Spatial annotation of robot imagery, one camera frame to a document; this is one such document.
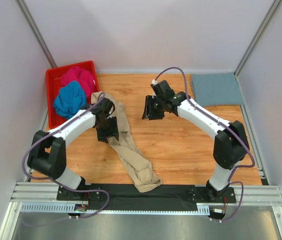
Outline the beige t shirt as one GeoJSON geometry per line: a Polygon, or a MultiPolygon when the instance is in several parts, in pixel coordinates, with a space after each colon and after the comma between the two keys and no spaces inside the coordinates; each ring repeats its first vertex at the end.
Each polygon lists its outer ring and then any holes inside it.
{"type": "Polygon", "coordinates": [[[135,188],[141,192],[149,192],[162,184],[160,178],[154,173],[152,163],[147,160],[137,148],[131,135],[129,122],[124,105],[111,94],[105,94],[115,106],[113,116],[117,118],[119,137],[108,138],[109,146],[117,153],[128,176],[135,188]]]}

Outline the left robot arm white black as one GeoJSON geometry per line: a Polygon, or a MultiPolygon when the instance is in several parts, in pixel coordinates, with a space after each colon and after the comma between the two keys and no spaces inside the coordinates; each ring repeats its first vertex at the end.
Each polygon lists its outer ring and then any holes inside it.
{"type": "Polygon", "coordinates": [[[34,134],[32,146],[26,152],[27,166],[72,192],[85,190],[85,180],[67,167],[67,147],[83,132],[95,128],[97,140],[108,143],[119,138],[117,118],[112,116],[114,103],[102,97],[95,104],[87,104],[72,118],[48,132],[34,134]]]}

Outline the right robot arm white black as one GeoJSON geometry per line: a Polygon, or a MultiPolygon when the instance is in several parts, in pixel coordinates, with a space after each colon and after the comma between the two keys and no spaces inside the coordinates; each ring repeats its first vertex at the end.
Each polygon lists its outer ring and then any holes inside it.
{"type": "Polygon", "coordinates": [[[228,188],[235,170],[249,151],[244,126],[239,121],[229,122],[203,109],[194,99],[179,92],[169,99],[147,95],[142,118],[163,119],[173,113],[203,130],[214,141],[213,158],[216,167],[206,183],[205,192],[211,200],[228,188]]]}

